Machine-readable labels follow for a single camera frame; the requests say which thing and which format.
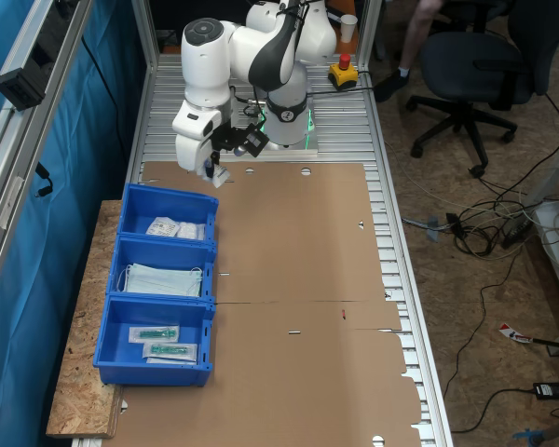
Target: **brown carpet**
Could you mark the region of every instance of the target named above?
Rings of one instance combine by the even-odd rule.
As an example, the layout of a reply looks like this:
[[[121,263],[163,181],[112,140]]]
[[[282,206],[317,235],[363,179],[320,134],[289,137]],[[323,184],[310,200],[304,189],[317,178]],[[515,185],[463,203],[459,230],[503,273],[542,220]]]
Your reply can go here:
[[[415,5],[416,0],[388,3],[384,36],[390,55],[401,49]],[[488,28],[507,34],[505,19],[491,22]],[[374,81],[389,75],[397,66],[396,61],[373,61]],[[468,174],[467,169],[477,164],[477,157],[464,130],[454,134],[450,129],[428,142],[421,159],[409,156],[414,139],[445,118],[445,114],[422,106],[413,113],[406,111],[404,105],[412,94],[434,96],[425,86],[418,66],[411,71],[407,88],[377,105],[384,139],[393,148],[388,149],[389,164],[401,215],[422,222],[437,216],[444,223],[446,212],[460,213],[461,209],[416,188],[403,174],[394,153],[408,174],[436,196],[466,205],[480,199],[494,199],[493,193]],[[549,94],[559,107],[559,49],[552,67]],[[490,111],[486,104],[480,104],[479,108]],[[494,113],[516,122],[519,128],[514,142],[505,144],[500,139],[503,129],[478,125],[490,160],[484,178],[511,186],[557,147],[559,115],[545,97],[536,96],[510,112]],[[548,172],[546,168],[537,170],[522,183],[522,190],[529,190]],[[559,187],[555,194],[559,196]],[[481,216],[474,222],[479,224],[492,217]],[[458,251],[449,235],[440,234],[435,243],[424,230],[409,225],[405,227],[405,235],[444,390],[456,368],[456,352],[482,317],[479,290],[505,278],[513,256],[484,261]],[[507,253],[497,248],[492,256]],[[485,291],[484,297],[486,320],[461,354],[459,374],[445,399],[453,430],[473,426],[488,397],[498,389],[530,388],[537,381],[559,381],[559,358],[550,358],[544,346],[520,345],[498,332],[498,325],[505,321],[519,332],[538,338],[554,339],[559,335],[559,286],[537,237],[522,248],[509,280],[502,287]],[[497,396],[481,426],[470,434],[454,435],[454,443],[457,447],[525,445],[525,441],[512,440],[511,434],[558,422],[549,416],[556,407],[559,402],[536,401],[528,395]],[[559,440],[545,445],[559,446]]]

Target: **blue bin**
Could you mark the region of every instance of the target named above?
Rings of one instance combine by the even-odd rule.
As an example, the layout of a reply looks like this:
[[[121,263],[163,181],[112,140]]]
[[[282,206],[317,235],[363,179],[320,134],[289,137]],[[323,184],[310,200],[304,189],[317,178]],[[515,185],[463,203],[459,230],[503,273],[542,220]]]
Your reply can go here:
[[[204,386],[211,374],[211,325],[215,305],[165,296],[109,294],[93,366],[105,384]],[[147,363],[143,344],[129,343],[131,326],[180,326],[179,343],[198,344],[196,365]]]
[[[141,235],[168,240],[193,241],[215,245],[213,227],[219,200],[203,194],[155,188],[127,183],[118,223],[118,234]],[[205,224],[205,239],[148,236],[145,234],[156,217],[168,217],[176,222]]]
[[[180,295],[165,295],[188,300],[202,300],[213,303],[213,262],[217,249],[210,245],[186,242],[169,243],[166,237],[132,237],[117,236],[110,266],[108,279],[108,293],[124,289],[124,271],[127,265],[142,264],[153,268],[167,270],[192,270],[195,267],[203,271],[203,279],[199,297],[182,297]],[[138,293],[122,292],[133,296]]]

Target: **blue wall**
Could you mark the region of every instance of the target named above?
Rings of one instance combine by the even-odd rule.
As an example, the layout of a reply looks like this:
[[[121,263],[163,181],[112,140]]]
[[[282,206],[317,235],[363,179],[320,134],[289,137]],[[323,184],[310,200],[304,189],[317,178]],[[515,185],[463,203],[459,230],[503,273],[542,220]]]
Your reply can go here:
[[[128,153],[144,77],[130,1],[95,0],[84,36]],[[101,201],[124,183],[115,109],[82,45],[41,163],[54,192],[34,197],[47,184],[34,176],[0,277],[0,447],[53,442],[44,433],[90,239]]]

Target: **black office chair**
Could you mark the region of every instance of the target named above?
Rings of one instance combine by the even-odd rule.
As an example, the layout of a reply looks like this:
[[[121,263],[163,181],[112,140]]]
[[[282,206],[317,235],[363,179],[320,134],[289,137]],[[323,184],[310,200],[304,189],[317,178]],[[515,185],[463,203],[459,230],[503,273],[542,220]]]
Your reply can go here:
[[[492,19],[510,12],[514,0],[449,0],[439,13],[451,22],[436,20],[437,31],[466,31],[473,25],[475,33],[484,33],[486,24]]]
[[[477,33],[439,33],[427,40],[421,52],[425,83],[448,101],[413,96],[406,108],[414,111],[422,104],[450,116],[416,139],[411,156],[422,157],[424,142],[452,126],[454,132],[463,126],[481,160],[470,169],[478,178],[488,157],[476,122],[507,129],[503,141],[513,140],[517,125],[472,104],[487,102],[494,110],[510,110],[513,104],[530,101],[533,93],[547,92],[552,57],[559,46],[559,0],[518,0],[510,12],[508,31],[517,47]]]

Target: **paper cup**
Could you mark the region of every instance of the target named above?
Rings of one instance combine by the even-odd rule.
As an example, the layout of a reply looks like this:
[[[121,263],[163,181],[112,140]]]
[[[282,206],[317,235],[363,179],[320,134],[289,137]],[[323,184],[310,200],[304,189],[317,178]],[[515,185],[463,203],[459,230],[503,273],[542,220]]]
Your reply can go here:
[[[345,14],[341,18],[342,21],[342,36],[339,40],[345,44],[352,40],[352,35],[354,34],[354,29],[356,28],[356,23],[358,19],[350,14]]]

